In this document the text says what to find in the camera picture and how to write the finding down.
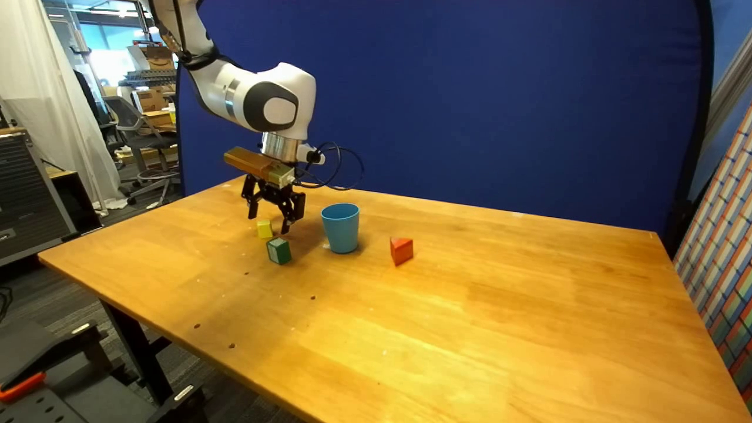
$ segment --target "blue curtain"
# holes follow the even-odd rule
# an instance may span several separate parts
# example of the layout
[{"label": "blue curtain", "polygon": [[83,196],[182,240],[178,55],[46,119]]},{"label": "blue curtain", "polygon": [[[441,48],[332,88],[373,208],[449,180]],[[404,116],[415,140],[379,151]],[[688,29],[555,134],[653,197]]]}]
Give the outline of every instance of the blue curtain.
[{"label": "blue curtain", "polygon": [[[701,94],[686,0],[226,0],[203,16],[252,70],[318,79],[313,144],[354,148],[360,189],[663,230]],[[259,134],[207,116],[186,74],[186,190],[236,177]]]}]

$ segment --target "table leg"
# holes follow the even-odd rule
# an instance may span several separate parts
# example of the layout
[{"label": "table leg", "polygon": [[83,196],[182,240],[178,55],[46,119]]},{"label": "table leg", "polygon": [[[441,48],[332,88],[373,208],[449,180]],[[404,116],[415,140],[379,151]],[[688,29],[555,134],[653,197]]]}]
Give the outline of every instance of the table leg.
[{"label": "table leg", "polygon": [[125,343],[125,350],[130,354],[131,362],[137,364],[149,393],[157,404],[164,404],[171,398],[171,385],[167,383],[167,376],[157,362],[157,356],[153,354],[140,324],[131,321],[130,315],[119,314],[117,308],[102,303],[109,317],[113,321],[117,337]]}]

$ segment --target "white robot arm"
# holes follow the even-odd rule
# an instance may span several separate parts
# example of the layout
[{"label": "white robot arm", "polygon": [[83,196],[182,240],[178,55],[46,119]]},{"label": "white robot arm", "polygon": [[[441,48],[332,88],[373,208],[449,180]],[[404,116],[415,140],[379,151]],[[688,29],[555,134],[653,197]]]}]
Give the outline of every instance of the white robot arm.
[{"label": "white robot arm", "polygon": [[226,154],[226,162],[247,174],[241,196],[249,220],[259,200],[276,202],[281,234],[305,213],[305,196],[293,193],[299,162],[323,166],[325,156],[308,146],[308,124],[314,104],[314,79],[292,63],[252,74],[226,62],[198,15],[200,0],[151,0],[153,16],[167,48],[178,55],[210,114],[252,131],[264,131],[261,156],[247,148]]},{"label": "white robot arm", "polygon": [[190,70],[203,104],[252,131],[264,131],[261,154],[292,162],[323,162],[305,144],[314,106],[314,79],[292,63],[252,74],[220,59],[198,15],[198,0],[151,0],[170,50]]}]

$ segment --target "wall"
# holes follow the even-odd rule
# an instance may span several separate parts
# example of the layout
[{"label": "wall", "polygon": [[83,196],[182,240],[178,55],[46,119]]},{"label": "wall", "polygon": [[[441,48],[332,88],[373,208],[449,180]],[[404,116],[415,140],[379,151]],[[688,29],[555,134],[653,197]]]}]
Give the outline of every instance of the wall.
[{"label": "wall", "polygon": [[[361,189],[663,230],[692,141],[701,32],[684,0],[226,0],[203,16],[233,62],[318,75],[313,141]],[[187,193],[259,137],[182,79]]]},{"label": "wall", "polygon": [[752,409],[752,110],[709,181],[676,270]]},{"label": "wall", "polygon": [[[726,75],[739,48],[752,35],[752,3],[749,0],[709,0],[711,27],[714,27],[714,84]],[[722,162],[739,123],[742,120],[747,106],[752,104],[752,88],[731,110],[714,140],[706,140],[703,154],[699,158],[699,169],[692,181],[688,200],[701,200],[707,181],[711,180],[716,166]]]}]

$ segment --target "black chair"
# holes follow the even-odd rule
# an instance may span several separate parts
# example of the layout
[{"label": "black chair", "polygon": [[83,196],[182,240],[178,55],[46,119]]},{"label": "black chair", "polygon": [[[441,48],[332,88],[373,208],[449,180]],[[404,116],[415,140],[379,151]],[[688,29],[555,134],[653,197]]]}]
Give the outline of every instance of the black chair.
[{"label": "black chair", "polygon": [[73,74],[75,74],[75,81],[77,81],[83,94],[86,96],[86,104],[89,104],[92,116],[93,116],[93,120],[99,124],[104,146],[109,148],[113,162],[119,166],[117,162],[117,148],[123,148],[125,144],[123,144],[123,137],[117,137],[115,120],[113,120],[109,106],[104,102],[97,102],[102,96],[93,96],[93,89],[92,89],[92,84],[89,84],[85,74],[79,74],[79,70],[73,70]]},{"label": "black chair", "polygon": [[[160,200],[149,205],[145,209],[164,205],[170,189],[173,185],[173,181],[178,181],[177,166],[167,161],[167,154],[178,146],[178,137],[173,131],[151,129],[144,116],[123,96],[109,96],[106,102],[115,116],[117,137],[123,137],[123,144],[130,146],[137,162],[133,183],[140,189],[128,193],[128,200],[133,202],[144,193],[162,190]],[[157,154],[157,168],[151,168],[145,162],[149,151]]]},{"label": "black chair", "polygon": [[39,324],[0,330],[0,422],[49,423],[207,423],[203,391],[187,385],[164,404],[133,391],[133,376],[109,359],[106,334],[79,324],[55,337]]}]

